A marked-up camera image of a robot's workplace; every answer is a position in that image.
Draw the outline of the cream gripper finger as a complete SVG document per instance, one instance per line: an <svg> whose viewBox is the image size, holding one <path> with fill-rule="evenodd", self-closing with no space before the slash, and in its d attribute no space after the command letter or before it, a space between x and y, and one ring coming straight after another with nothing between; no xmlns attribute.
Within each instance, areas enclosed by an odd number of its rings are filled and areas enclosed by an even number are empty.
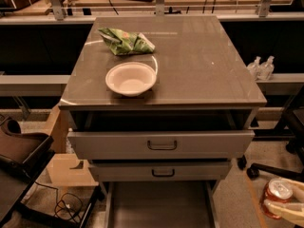
<svg viewBox="0 0 304 228"><path fill-rule="evenodd" d="M266 199L264 205L272 214L286 219L295 225L304 227L304 203L282 203Z"/></svg>
<svg viewBox="0 0 304 228"><path fill-rule="evenodd" d="M291 185L294 197L300 202L304 203L304 183L296 180L285 179L285 178L283 178L283 180Z"/></svg>

